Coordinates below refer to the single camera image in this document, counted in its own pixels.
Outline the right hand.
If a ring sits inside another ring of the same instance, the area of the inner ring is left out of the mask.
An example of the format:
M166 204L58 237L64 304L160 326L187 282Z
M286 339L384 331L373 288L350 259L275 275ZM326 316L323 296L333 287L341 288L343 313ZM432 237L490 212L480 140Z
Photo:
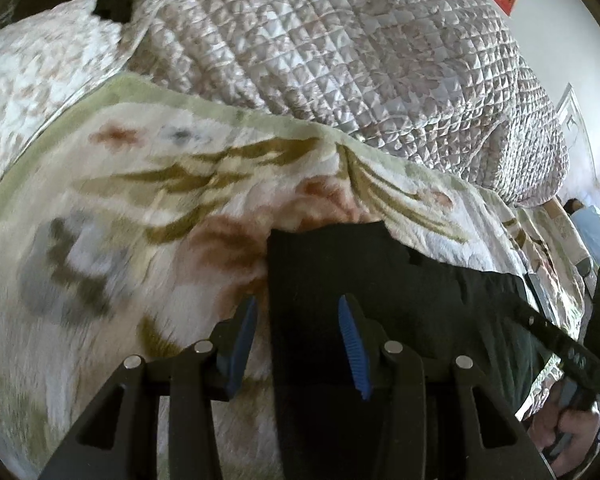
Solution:
M559 478L570 474L584 462L599 426L600 412L597 408L589 411L561 410L554 401L547 400L532 417L528 436L536 449L543 452L554 444L558 434L570 434L569 444L550 462L550 468Z

